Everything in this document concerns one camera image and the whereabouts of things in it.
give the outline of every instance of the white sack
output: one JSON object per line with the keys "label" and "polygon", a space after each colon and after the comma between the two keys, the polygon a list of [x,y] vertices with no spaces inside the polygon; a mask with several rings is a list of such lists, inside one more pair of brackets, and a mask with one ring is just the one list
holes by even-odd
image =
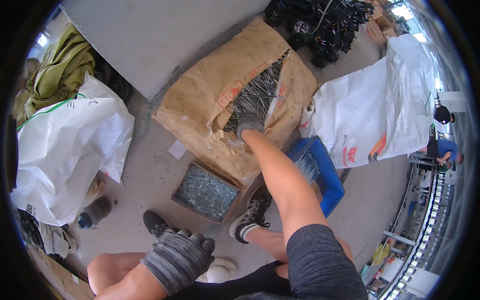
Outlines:
{"label": "white sack", "polygon": [[73,99],[39,110],[18,133],[17,188],[12,199],[38,221],[72,222],[99,169],[120,182],[134,117],[104,84],[87,75]]}
{"label": "white sack", "polygon": [[299,130],[320,137],[336,168],[412,153],[428,144],[435,93],[425,45],[412,35],[391,37],[385,58],[320,87]]}

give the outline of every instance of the glove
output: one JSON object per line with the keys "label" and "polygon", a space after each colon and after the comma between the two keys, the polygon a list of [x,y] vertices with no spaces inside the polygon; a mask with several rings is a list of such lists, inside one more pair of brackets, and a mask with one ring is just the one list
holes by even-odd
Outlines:
{"label": "glove", "polygon": [[242,142],[243,139],[241,138],[241,132],[244,129],[253,129],[257,130],[258,132],[264,133],[264,126],[262,125],[262,123],[260,123],[256,116],[251,114],[242,115],[237,126],[237,137]]}
{"label": "glove", "polygon": [[169,296],[191,285],[215,260],[212,238],[188,229],[175,233],[171,228],[153,243],[140,260]]}

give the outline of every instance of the black cap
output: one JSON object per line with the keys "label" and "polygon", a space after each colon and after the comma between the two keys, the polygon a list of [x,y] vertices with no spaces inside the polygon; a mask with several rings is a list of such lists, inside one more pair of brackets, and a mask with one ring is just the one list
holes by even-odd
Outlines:
{"label": "black cap", "polygon": [[77,218],[77,225],[80,229],[89,229],[92,226],[92,219],[86,212],[82,212]]}

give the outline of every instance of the white sock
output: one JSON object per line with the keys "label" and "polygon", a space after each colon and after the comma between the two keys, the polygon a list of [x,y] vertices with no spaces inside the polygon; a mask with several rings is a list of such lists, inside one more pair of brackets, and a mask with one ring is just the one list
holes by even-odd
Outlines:
{"label": "white sock", "polygon": [[247,241],[247,240],[245,239],[245,237],[247,236],[247,234],[248,234],[252,229],[257,228],[257,227],[261,227],[261,226],[258,225],[258,224],[256,224],[256,223],[252,223],[252,224],[250,224],[250,225],[245,226],[244,228],[242,228],[242,229],[240,230],[240,238],[241,238],[242,240],[244,240],[244,241]]}

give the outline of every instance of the sneaker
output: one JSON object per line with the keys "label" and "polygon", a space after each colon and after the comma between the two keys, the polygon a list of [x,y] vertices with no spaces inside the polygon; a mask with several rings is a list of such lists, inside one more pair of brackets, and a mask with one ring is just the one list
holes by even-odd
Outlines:
{"label": "sneaker", "polygon": [[245,237],[252,229],[270,227],[270,223],[264,223],[264,215],[271,203],[272,195],[267,187],[265,185],[258,187],[247,201],[247,211],[230,225],[229,234],[240,243],[248,244]]}
{"label": "sneaker", "polygon": [[148,232],[157,239],[162,236],[165,230],[170,228],[170,224],[153,210],[144,212],[144,224]]}

